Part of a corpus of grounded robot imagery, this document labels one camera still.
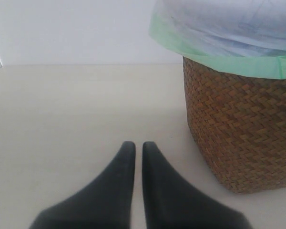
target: brown wicker basket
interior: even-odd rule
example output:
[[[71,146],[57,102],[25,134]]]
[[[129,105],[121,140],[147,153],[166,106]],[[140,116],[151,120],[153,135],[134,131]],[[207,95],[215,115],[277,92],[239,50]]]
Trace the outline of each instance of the brown wicker basket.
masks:
[[[226,188],[286,187],[286,80],[220,73],[184,58],[184,87],[191,133]]]

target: floor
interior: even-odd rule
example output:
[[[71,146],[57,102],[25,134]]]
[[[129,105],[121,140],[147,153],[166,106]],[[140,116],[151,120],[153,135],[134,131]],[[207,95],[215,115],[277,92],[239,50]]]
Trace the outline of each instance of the floor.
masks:
[[[11,66],[0,69],[0,229],[25,229],[93,180],[121,143],[137,145],[132,228],[144,229],[141,148],[155,141],[198,189],[286,229],[286,188],[237,195],[210,172],[186,123],[181,65]]]

